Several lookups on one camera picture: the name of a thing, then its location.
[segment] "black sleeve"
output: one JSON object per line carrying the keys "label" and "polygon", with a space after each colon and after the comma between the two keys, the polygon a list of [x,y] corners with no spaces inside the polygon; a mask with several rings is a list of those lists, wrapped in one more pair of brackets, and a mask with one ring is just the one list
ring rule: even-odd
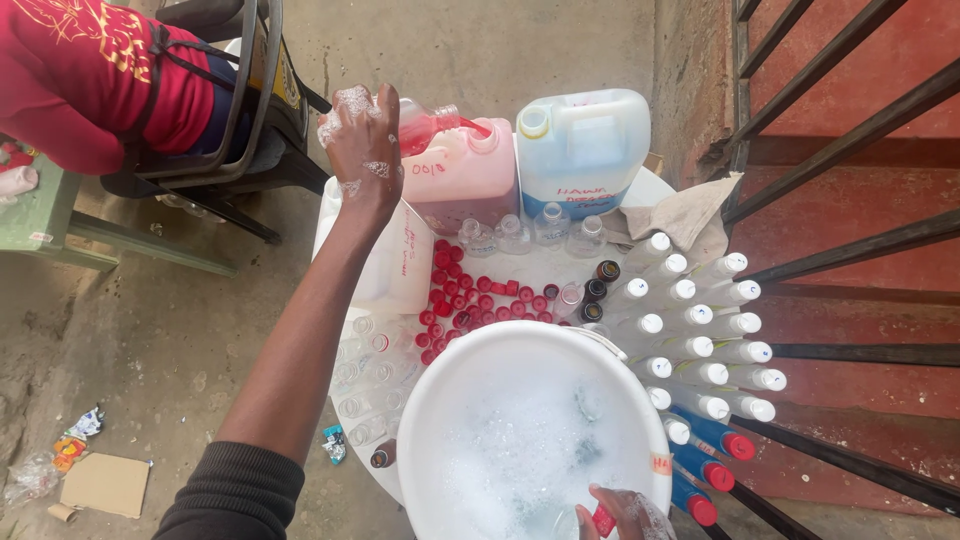
{"label": "black sleeve", "polygon": [[154,540],[285,540],[302,487],[303,469],[289,457],[210,443]]}

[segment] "red bottle cap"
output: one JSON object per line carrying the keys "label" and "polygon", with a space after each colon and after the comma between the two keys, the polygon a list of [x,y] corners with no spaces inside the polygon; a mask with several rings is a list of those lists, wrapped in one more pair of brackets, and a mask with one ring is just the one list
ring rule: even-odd
{"label": "red bottle cap", "polygon": [[414,343],[416,343],[421,349],[426,349],[430,346],[430,335],[427,332],[422,331],[417,334],[417,337],[414,337]]}
{"label": "red bottle cap", "polygon": [[436,313],[438,317],[449,317],[453,314],[453,306],[446,300],[440,300],[433,305],[433,312]]}
{"label": "red bottle cap", "polygon": [[429,309],[420,312],[420,323],[424,326],[430,326],[437,320],[437,314]]}
{"label": "red bottle cap", "polygon": [[460,262],[464,259],[464,248],[460,246],[450,246],[450,249],[446,251],[450,253],[450,260],[454,262]]}
{"label": "red bottle cap", "polygon": [[460,311],[453,316],[453,328],[466,328],[470,324],[470,313],[469,311]]}
{"label": "red bottle cap", "polygon": [[479,321],[480,315],[483,314],[483,309],[481,309],[480,306],[470,305],[470,306],[467,306],[467,313],[470,314],[471,320]]}
{"label": "red bottle cap", "polygon": [[444,335],[444,325],[440,323],[433,323],[432,325],[426,327],[426,334],[434,339],[442,337]]}
{"label": "red bottle cap", "polygon": [[487,276],[480,276],[477,278],[477,289],[480,292],[490,292],[490,287],[493,285],[493,280]]}
{"label": "red bottle cap", "polygon": [[450,253],[439,251],[433,254],[433,264],[437,268],[446,268],[450,265]]}
{"label": "red bottle cap", "polygon": [[753,441],[740,433],[727,433],[723,436],[720,444],[727,451],[727,454],[737,459],[746,461],[747,459],[753,459],[756,455],[756,446],[754,446]]}
{"label": "red bottle cap", "polygon": [[560,288],[553,283],[550,283],[543,288],[543,296],[547,300],[554,300],[557,298],[558,294],[560,294]]}
{"label": "red bottle cap", "polygon": [[704,478],[714,489],[720,491],[730,491],[733,489],[733,473],[730,469],[719,463],[708,463],[704,465]]}
{"label": "red bottle cap", "polygon": [[464,291],[464,298],[467,299],[468,303],[473,304],[478,298],[480,298],[480,290],[471,287]]}
{"label": "red bottle cap", "polygon": [[477,299],[477,305],[485,311],[493,311],[493,296],[481,294],[480,298]]}
{"label": "red bottle cap", "polygon": [[456,263],[456,262],[451,262],[451,263],[446,267],[446,274],[447,274],[450,278],[452,278],[452,279],[454,279],[454,280],[456,280],[457,278],[459,278],[460,275],[463,274],[463,273],[464,273],[464,267],[461,266],[460,264]]}
{"label": "red bottle cap", "polygon": [[529,304],[534,300],[534,289],[532,287],[528,287],[527,285],[523,285],[519,291],[516,292],[516,296],[523,302]]}
{"label": "red bottle cap", "polygon": [[704,527],[717,522],[717,507],[703,495],[691,495],[686,500],[686,513],[690,514],[693,521]]}
{"label": "red bottle cap", "polygon": [[597,526],[597,532],[604,538],[610,536],[613,528],[616,527],[616,519],[613,518],[610,511],[603,506],[602,503],[597,505],[597,509],[593,511],[591,519],[593,520],[593,524]]}
{"label": "red bottle cap", "polygon": [[510,312],[517,317],[522,317],[527,312],[527,305],[522,300],[514,300],[510,302]]}
{"label": "red bottle cap", "polygon": [[462,289],[469,289],[473,287],[473,276],[470,274],[461,274],[460,277],[457,278],[457,284],[460,285]]}
{"label": "red bottle cap", "polygon": [[430,281],[435,285],[442,285],[446,283],[446,272],[440,268],[434,270],[433,273],[430,274]]}
{"label": "red bottle cap", "polygon": [[446,293],[446,296],[453,296],[458,292],[460,292],[460,285],[458,285],[457,282],[450,280],[444,283],[444,293]]}
{"label": "red bottle cap", "polygon": [[537,295],[533,300],[530,301],[533,305],[534,311],[545,311],[546,310],[546,297]]}

